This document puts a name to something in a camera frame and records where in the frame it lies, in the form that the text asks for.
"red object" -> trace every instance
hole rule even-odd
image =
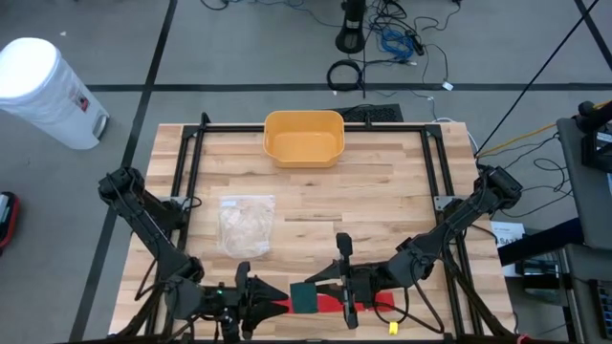
[[[395,302],[393,301],[393,293],[391,292],[379,292],[376,294],[376,302],[381,302],[390,306],[395,306]],[[276,301],[278,305],[287,306],[289,308],[289,313],[294,312],[294,307],[292,306],[291,299],[285,301]],[[364,311],[365,307],[362,303],[358,303],[356,305],[357,311]],[[329,295],[317,295],[317,309],[318,312],[342,312],[342,304],[335,298]],[[393,310],[387,307],[378,307],[379,312],[391,312]]]
[[[10,192],[3,192],[3,195],[9,197],[9,216],[8,220],[5,219],[5,222],[0,224],[0,231],[6,232],[2,241],[0,241],[0,248],[4,248],[11,241],[12,235],[15,232],[15,224],[17,222],[17,213],[19,213],[19,199],[17,196]]]

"white plastic bucket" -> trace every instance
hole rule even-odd
[[[59,50],[38,38],[16,39],[0,52],[0,109],[73,149],[95,147],[109,119]]]

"white label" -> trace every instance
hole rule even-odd
[[[452,89],[454,88],[454,86],[452,86],[450,82],[446,82],[446,81],[442,83],[442,87],[446,88],[449,91],[452,91]]]
[[[491,221],[491,228],[495,236],[497,236],[497,248],[523,239],[523,234],[525,234],[525,227],[523,224]],[[504,276],[506,277],[520,277],[520,275],[516,273],[514,264],[510,264],[503,269]]]

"plastic bag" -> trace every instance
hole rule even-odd
[[[224,196],[219,208],[217,246],[232,258],[253,258],[270,250],[274,196]]]

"yellow bowl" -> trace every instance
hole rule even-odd
[[[331,167],[344,150],[344,119],[335,111],[274,111],[266,117],[264,150],[277,167]]]

